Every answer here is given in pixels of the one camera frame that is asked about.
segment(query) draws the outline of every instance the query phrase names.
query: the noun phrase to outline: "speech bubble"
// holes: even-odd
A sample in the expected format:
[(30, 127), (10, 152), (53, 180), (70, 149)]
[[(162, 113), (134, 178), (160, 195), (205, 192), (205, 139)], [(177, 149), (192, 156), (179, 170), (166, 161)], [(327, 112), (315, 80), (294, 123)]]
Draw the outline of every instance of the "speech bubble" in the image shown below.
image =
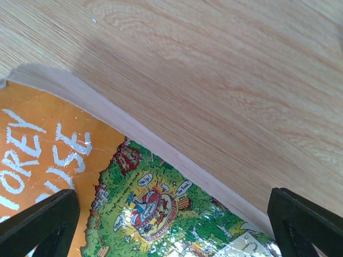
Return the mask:
[(141, 178), (137, 184), (139, 186), (146, 186), (146, 188), (150, 191), (148, 184), (152, 181), (153, 175), (151, 173), (148, 173)]
[(189, 180), (186, 180), (185, 182), (183, 182), (176, 190), (176, 195), (174, 198), (176, 197), (180, 197), (182, 196), (185, 192), (187, 192), (187, 190), (193, 185), (193, 183)]
[(122, 226), (125, 226), (126, 222), (125, 222), (125, 217), (123, 214), (118, 215), (116, 222), (113, 225), (113, 230), (114, 232), (117, 232), (118, 229), (120, 229)]

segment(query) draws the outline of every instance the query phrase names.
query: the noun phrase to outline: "cartoon house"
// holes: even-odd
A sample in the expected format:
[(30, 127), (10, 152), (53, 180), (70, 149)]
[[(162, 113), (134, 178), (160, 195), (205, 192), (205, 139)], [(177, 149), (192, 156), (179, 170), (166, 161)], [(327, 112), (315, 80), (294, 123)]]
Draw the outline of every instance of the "cartoon house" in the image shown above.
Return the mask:
[(100, 184), (95, 187), (95, 201), (92, 203), (93, 210), (99, 210), (104, 202), (108, 201), (109, 192), (106, 190), (105, 184)]

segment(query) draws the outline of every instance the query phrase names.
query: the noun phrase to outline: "wood grain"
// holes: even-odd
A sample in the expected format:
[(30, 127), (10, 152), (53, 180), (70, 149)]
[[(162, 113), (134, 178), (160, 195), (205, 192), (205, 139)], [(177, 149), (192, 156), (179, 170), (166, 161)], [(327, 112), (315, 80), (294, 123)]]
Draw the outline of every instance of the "wood grain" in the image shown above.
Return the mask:
[(0, 73), (72, 71), (260, 210), (343, 216), (342, 1), (0, 3)]

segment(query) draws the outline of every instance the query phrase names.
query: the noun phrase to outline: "orange book cover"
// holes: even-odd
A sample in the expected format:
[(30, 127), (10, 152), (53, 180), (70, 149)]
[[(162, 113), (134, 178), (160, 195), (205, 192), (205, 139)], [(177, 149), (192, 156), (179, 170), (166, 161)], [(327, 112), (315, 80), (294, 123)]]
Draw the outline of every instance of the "orange book cover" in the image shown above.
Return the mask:
[(0, 222), (71, 188), (81, 209), (71, 257), (279, 256), (163, 159), (53, 94), (8, 81), (0, 118)]

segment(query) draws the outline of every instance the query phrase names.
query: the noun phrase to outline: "book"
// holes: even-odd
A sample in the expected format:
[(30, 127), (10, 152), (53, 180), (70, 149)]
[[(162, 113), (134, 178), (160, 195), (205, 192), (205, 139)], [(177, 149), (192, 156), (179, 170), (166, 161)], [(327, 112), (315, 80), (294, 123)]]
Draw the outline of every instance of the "book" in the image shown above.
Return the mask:
[[(69, 256), (281, 256), (261, 212), (181, 154), (173, 162), (166, 143), (130, 118), (129, 130), (113, 128), (111, 117), (124, 114), (105, 101), (89, 111), (96, 93), (85, 101), (91, 89), (72, 75), (57, 82), (59, 72), (29, 65), (3, 80), (0, 221), (71, 188), (81, 213)], [(130, 137), (139, 130), (154, 151)]]

